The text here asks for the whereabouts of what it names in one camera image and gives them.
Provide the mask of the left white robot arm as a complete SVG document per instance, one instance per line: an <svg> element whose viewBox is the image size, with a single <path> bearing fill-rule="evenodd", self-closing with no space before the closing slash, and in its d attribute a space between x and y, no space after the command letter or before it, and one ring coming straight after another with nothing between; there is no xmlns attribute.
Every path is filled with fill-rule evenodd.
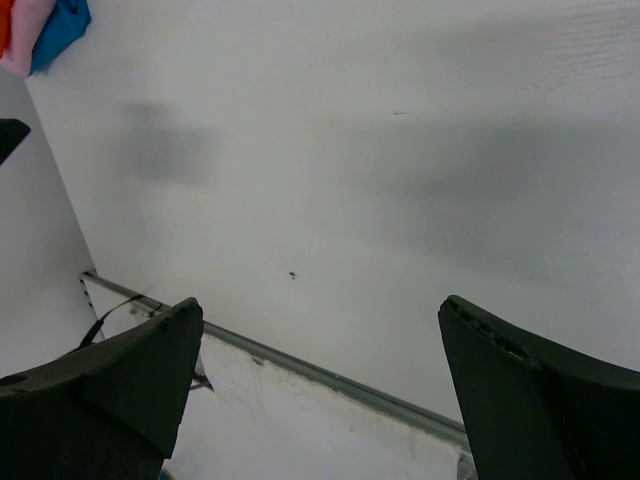
<svg viewBox="0 0 640 480"><path fill-rule="evenodd" d="M30 132L31 128L19 119L2 118L0 120L0 165L9 158Z"/></svg>

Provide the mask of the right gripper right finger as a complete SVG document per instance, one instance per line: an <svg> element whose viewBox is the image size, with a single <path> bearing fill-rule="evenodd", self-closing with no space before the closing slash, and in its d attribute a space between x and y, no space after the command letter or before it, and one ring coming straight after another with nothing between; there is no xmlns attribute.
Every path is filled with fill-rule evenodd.
<svg viewBox="0 0 640 480"><path fill-rule="evenodd" d="M638 372L459 296L438 320L479 478L638 478Z"/></svg>

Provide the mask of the orange t shirt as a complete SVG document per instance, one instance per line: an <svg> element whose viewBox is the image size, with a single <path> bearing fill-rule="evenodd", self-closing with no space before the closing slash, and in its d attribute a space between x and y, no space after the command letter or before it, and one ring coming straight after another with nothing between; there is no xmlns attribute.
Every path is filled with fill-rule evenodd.
<svg viewBox="0 0 640 480"><path fill-rule="evenodd" d="M0 0L0 56L3 56L10 46L13 3L13 0Z"/></svg>

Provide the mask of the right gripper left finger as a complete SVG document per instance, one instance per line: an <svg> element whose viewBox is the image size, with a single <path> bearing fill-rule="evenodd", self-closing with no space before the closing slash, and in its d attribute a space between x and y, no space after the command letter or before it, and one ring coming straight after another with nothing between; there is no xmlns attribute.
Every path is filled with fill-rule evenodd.
<svg viewBox="0 0 640 480"><path fill-rule="evenodd" d="M4 479L156 479L172 456L203 335L187 298L1 380Z"/></svg>

